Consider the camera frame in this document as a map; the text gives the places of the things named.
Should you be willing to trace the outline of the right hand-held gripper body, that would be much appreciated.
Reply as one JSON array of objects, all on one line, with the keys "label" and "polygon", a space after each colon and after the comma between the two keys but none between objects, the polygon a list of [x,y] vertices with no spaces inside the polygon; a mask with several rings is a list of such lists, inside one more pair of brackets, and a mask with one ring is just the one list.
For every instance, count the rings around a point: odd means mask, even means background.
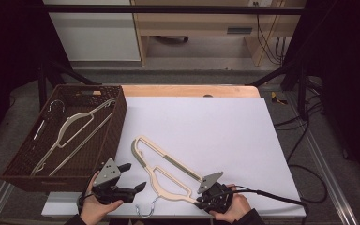
[{"label": "right hand-held gripper body", "polygon": [[220,184],[218,179],[223,172],[215,172],[202,178],[198,193],[200,197],[197,202],[208,203],[205,212],[216,211],[226,213],[232,204],[233,191],[224,184]]}]

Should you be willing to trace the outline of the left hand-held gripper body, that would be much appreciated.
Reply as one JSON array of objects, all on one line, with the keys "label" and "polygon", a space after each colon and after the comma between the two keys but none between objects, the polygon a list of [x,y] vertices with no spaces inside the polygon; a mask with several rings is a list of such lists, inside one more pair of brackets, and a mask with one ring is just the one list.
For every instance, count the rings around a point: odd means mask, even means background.
[{"label": "left hand-held gripper body", "polygon": [[102,204],[110,204],[119,200],[124,203],[133,203],[136,195],[135,189],[117,186],[122,174],[118,167],[115,161],[109,158],[92,185],[92,193]]}]

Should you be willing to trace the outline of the beige plastic clothes hanger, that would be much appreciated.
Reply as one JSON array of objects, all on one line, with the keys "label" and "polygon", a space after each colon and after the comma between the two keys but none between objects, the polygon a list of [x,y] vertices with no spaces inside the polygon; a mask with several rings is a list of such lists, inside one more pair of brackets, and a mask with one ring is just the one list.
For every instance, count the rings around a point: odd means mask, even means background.
[{"label": "beige plastic clothes hanger", "polygon": [[[35,166],[33,171],[31,171],[31,176],[35,176],[37,173],[41,172],[46,165],[46,161],[49,159],[51,154],[56,148],[63,149],[66,147],[74,138],[76,138],[85,128],[88,127],[89,124],[91,124],[95,120],[95,113],[99,112],[102,109],[110,108],[116,100],[114,98],[110,98],[106,100],[105,102],[98,105],[95,109],[89,111],[89,112],[78,112],[66,119],[66,121],[63,123],[63,125],[59,128],[59,131],[57,133],[56,140],[50,147],[50,149],[47,151],[47,153],[42,157],[42,159],[39,161],[39,163]],[[101,129],[103,126],[111,119],[113,116],[113,113],[111,112],[108,114],[102,122],[50,173],[50,176],[53,176],[56,174],[59,170],[61,170],[85,145],[87,142],[89,142],[92,137]],[[61,143],[63,137],[65,136],[68,128],[75,123],[76,121],[88,118],[88,121],[79,128],[71,137],[69,137],[64,143]]]},{"label": "beige plastic clothes hanger", "polygon": [[[177,159],[175,159],[174,157],[172,157],[165,150],[160,148],[158,145],[156,145],[154,142],[150,141],[145,136],[136,137],[131,143],[131,152],[132,152],[133,156],[138,160],[138,162],[141,164],[141,166],[147,172],[147,174],[149,176],[150,185],[157,195],[156,198],[151,203],[151,210],[150,210],[149,214],[142,215],[140,212],[140,207],[136,206],[137,214],[142,218],[151,217],[154,214],[155,204],[158,199],[164,199],[164,200],[172,201],[172,202],[183,201],[183,202],[195,204],[197,202],[197,200],[193,199],[191,197],[192,190],[188,186],[186,186],[184,183],[182,183],[180,180],[175,178],[172,174],[165,171],[162,167],[151,166],[147,162],[145,157],[143,156],[142,150],[139,148],[139,143],[143,143],[144,145],[146,145],[147,147],[152,149],[154,152],[156,152],[159,156],[161,156],[162,158],[164,158],[165,160],[170,162],[174,167],[176,167],[183,173],[187,174],[191,178],[195,179],[196,181],[201,182],[203,180],[203,178],[200,175],[198,175],[197,173],[192,171],[189,167],[184,165],[182,162],[180,162]],[[175,193],[171,193],[170,191],[166,190],[159,183],[156,172],[163,174],[166,178],[168,178],[169,180],[174,182],[177,186],[179,186],[181,189],[183,189],[186,192],[186,194],[175,194]]]}]

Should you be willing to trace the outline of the brown woven basket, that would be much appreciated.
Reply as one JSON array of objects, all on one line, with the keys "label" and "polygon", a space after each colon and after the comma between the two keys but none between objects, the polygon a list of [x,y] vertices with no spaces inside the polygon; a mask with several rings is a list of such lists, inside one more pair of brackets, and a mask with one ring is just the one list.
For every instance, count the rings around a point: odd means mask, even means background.
[{"label": "brown woven basket", "polygon": [[[63,149],[56,148],[46,161],[45,168],[35,176],[31,171],[56,140],[59,128],[75,113],[89,112],[106,100],[114,98],[110,107],[95,113],[95,120]],[[127,113],[123,88],[104,85],[58,85],[39,113],[37,121],[17,154],[0,178],[29,192],[81,191],[87,180],[109,159],[114,158],[120,142]],[[50,173],[112,113],[111,119],[56,174]],[[61,143],[64,143],[88,118],[73,123]]]}]

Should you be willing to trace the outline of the person's right hand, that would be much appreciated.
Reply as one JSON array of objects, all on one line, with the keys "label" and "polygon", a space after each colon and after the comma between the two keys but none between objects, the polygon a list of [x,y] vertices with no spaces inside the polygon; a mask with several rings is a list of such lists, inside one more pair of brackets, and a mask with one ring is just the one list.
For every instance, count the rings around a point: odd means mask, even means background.
[{"label": "person's right hand", "polygon": [[232,198],[232,204],[226,213],[222,214],[216,211],[210,211],[209,214],[213,216],[215,220],[226,221],[233,224],[235,221],[239,221],[250,210],[251,206],[248,203],[248,199],[242,194],[235,193]]}]

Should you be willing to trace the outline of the person's left hand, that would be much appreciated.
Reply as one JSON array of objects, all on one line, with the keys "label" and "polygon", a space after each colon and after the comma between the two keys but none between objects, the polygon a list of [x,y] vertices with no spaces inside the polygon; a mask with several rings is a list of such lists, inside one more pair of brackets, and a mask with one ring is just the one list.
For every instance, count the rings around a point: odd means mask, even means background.
[{"label": "person's left hand", "polygon": [[113,212],[124,202],[122,200],[110,204],[100,203],[94,195],[83,200],[80,218],[86,225],[97,225],[108,213]]}]

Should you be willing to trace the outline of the yellow and black tool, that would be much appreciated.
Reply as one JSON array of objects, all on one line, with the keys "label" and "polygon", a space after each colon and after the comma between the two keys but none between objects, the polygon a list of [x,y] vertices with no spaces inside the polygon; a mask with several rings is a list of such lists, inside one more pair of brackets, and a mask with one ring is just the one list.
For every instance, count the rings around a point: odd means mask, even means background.
[{"label": "yellow and black tool", "polygon": [[278,103],[278,104],[281,104],[281,105],[287,105],[288,104],[287,100],[279,99],[275,92],[271,92],[271,101],[273,103]]}]

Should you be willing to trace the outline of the white cabinet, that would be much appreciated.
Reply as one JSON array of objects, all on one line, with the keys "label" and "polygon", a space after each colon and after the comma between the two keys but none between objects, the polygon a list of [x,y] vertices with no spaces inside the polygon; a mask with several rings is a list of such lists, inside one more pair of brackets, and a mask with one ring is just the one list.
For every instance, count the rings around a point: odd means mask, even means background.
[{"label": "white cabinet", "polygon": [[51,13],[72,62],[140,61],[131,13]]}]

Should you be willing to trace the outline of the black curtain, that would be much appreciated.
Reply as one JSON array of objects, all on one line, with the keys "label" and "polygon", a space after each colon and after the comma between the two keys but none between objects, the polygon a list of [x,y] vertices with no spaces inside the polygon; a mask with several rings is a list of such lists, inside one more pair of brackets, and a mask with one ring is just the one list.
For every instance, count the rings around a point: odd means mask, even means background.
[{"label": "black curtain", "polygon": [[323,98],[360,163],[360,0],[307,0],[286,60],[322,79]]},{"label": "black curtain", "polygon": [[38,78],[50,61],[70,63],[44,0],[0,0],[0,123],[12,90]]}]

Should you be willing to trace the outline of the light wooden desk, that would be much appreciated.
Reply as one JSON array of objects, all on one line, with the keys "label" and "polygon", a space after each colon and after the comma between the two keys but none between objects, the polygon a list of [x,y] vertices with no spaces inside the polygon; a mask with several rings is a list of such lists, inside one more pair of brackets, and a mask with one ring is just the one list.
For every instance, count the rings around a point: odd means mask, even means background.
[{"label": "light wooden desk", "polygon": [[[218,6],[303,8],[307,0],[130,0],[133,6]],[[298,24],[298,15],[254,14],[161,14],[136,13],[139,35],[204,36],[243,38],[255,66],[260,66],[269,53],[275,37],[290,39]]]}]

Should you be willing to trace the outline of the black metal frame leg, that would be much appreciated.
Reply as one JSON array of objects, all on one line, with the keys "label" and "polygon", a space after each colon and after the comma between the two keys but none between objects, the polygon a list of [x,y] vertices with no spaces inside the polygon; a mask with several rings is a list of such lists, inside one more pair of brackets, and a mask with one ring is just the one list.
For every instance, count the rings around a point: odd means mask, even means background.
[{"label": "black metal frame leg", "polygon": [[93,82],[83,75],[75,72],[72,67],[66,67],[57,61],[48,60],[40,64],[37,71],[37,84],[38,84],[38,94],[39,94],[39,108],[42,109],[45,105],[48,96],[47,96],[47,82],[50,82],[52,87],[55,87],[58,84],[65,84],[62,75],[67,74],[71,78],[79,81],[82,84],[86,85],[98,85],[97,82]]},{"label": "black metal frame leg", "polygon": [[307,90],[307,70],[304,64],[298,60],[292,60],[280,68],[270,72],[255,82],[249,83],[248,86],[259,87],[279,75],[285,75],[280,87],[283,91],[290,91],[296,85],[297,88],[297,112],[303,120],[308,119],[308,110],[306,107],[306,90]]}]

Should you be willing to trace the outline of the black horizontal frame bar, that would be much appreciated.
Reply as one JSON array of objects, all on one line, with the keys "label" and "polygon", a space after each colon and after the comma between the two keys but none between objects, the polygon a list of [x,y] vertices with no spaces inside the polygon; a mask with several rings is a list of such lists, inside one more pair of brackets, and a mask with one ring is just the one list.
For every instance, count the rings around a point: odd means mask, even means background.
[{"label": "black horizontal frame bar", "polygon": [[125,6],[125,5],[44,5],[56,13],[161,13],[161,14],[259,14],[302,15],[300,7],[204,7],[204,6]]}]

